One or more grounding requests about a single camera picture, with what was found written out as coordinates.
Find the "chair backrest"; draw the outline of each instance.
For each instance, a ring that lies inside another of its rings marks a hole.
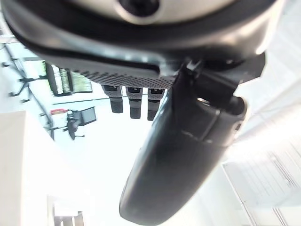
[[[54,72],[51,64],[45,63],[45,71],[50,89],[56,97],[70,96],[73,93],[73,82],[71,72],[59,69],[59,76]]]
[[[85,126],[97,120],[94,107],[90,107],[85,110],[79,111],[79,113],[80,113],[79,126]]]

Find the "chair leg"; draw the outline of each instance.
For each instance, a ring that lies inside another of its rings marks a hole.
[[[21,100],[21,103],[24,104],[24,103],[26,103],[28,101],[30,101],[30,99],[23,99],[23,100]]]
[[[20,94],[22,93],[22,91],[23,91],[26,87],[28,87],[28,83],[24,83],[23,86],[21,87],[21,89],[20,89],[20,91],[19,91],[18,93],[10,92],[8,95],[9,95],[10,97],[16,97],[16,96],[20,95]]]

